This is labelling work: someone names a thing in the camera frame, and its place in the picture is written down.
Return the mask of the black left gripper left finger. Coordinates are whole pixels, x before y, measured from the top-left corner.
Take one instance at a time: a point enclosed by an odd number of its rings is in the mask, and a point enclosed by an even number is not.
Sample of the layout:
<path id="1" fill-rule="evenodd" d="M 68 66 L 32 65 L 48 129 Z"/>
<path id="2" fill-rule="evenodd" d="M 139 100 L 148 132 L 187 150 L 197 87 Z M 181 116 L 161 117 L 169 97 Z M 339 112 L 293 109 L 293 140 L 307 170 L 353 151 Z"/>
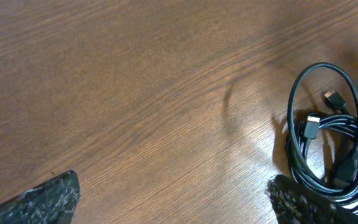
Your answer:
<path id="1" fill-rule="evenodd" d="M 0 204 L 0 224 L 70 224 L 80 201 L 76 172 L 68 170 Z"/>

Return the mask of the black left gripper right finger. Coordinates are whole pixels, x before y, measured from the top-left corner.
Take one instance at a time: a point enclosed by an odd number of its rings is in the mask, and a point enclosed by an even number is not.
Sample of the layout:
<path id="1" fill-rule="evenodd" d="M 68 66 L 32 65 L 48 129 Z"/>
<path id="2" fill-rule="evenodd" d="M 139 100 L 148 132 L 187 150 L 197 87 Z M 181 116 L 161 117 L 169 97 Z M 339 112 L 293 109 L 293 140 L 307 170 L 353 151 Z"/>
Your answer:
<path id="1" fill-rule="evenodd" d="M 267 195 L 279 224 L 358 224 L 358 215 L 285 175 L 267 182 Z"/>

